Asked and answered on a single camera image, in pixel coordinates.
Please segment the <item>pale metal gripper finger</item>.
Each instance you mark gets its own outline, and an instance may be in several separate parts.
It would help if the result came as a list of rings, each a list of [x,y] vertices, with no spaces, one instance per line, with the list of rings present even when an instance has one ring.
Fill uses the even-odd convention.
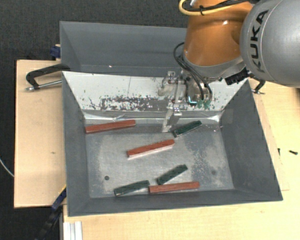
[[[161,81],[161,87],[157,91],[159,97],[171,96],[176,87],[176,73],[174,71],[168,71]]]
[[[162,123],[161,132],[167,133],[170,129],[178,122],[179,118],[182,116],[182,112],[178,105],[173,105],[169,108],[165,114],[165,118]]]

